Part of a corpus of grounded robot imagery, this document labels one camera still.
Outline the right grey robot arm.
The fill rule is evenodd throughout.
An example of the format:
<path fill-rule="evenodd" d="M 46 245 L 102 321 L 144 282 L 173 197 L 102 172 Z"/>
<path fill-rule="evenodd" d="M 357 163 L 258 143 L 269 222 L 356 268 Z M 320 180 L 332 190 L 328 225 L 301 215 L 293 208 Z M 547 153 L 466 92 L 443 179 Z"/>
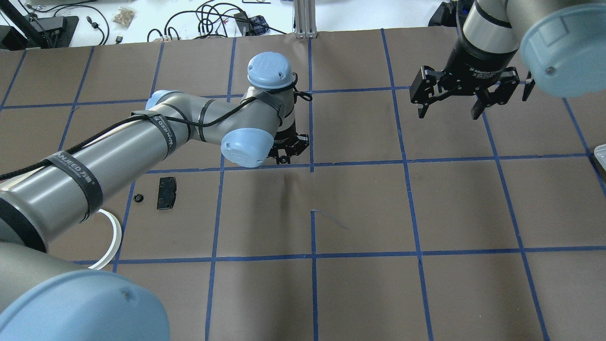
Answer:
<path fill-rule="evenodd" d="M 528 69 L 522 99 L 535 86 L 559 98 L 605 89 L 603 0 L 475 0 L 466 18 L 456 2 L 457 41 L 442 71 L 424 65 L 410 88 L 418 117 L 452 96 L 474 96 L 472 119 L 507 104 L 521 82 L 515 54 Z"/>

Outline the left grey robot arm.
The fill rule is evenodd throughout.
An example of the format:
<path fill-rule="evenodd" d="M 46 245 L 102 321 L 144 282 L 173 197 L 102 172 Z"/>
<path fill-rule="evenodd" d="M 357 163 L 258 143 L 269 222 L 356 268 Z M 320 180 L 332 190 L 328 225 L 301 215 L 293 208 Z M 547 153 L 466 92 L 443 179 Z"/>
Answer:
<path fill-rule="evenodd" d="M 144 110 L 68 150 L 2 175 L 1 339 L 3 341 L 168 341 L 169 318 L 151 291 L 47 252 L 67 229 L 191 140 L 219 145 L 243 168 L 266 158 L 290 162 L 309 147 L 296 132 L 297 75 L 277 52 L 254 56 L 240 103 L 158 90 Z"/>

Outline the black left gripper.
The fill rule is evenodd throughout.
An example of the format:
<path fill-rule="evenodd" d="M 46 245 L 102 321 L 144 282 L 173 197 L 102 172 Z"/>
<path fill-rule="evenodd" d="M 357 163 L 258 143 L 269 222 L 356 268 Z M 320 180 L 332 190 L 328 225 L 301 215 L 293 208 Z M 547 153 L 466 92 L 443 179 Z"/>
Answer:
<path fill-rule="evenodd" d="M 292 156 L 299 156 L 310 145 L 308 134 L 298 134 L 296 128 L 277 132 L 267 158 L 274 158 L 276 164 L 291 164 Z"/>

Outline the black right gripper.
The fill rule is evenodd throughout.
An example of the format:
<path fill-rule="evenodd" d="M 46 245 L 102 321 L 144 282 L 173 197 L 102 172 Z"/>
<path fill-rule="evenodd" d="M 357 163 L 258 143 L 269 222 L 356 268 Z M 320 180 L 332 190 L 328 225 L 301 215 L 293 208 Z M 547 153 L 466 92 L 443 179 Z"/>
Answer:
<path fill-rule="evenodd" d="M 455 45 L 441 71 L 428 65 L 420 67 L 410 87 L 410 101 L 418 106 L 419 119 L 425 118 L 431 104 L 451 96 L 477 98 L 471 109 L 474 120 L 490 106 L 507 104 L 520 82 L 517 69 L 509 66 L 514 55 Z"/>

